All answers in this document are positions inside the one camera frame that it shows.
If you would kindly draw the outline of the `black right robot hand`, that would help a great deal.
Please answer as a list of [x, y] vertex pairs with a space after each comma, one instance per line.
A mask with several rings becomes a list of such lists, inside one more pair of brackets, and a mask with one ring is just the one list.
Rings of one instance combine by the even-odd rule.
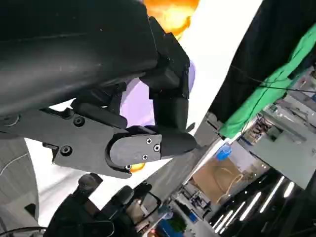
[[68, 195], [54, 213], [45, 237], [118, 237], [118, 217], [131, 201], [134, 191], [121, 188], [99, 209], [89, 197], [103, 180], [95, 173], [79, 178], [76, 190]]

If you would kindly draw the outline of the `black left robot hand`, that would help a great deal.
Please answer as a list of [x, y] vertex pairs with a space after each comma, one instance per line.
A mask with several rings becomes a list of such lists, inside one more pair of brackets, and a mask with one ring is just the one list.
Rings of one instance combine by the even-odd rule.
[[126, 179], [192, 151], [189, 67], [141, 1], [0, 3], [0, 130], [56, 165]]

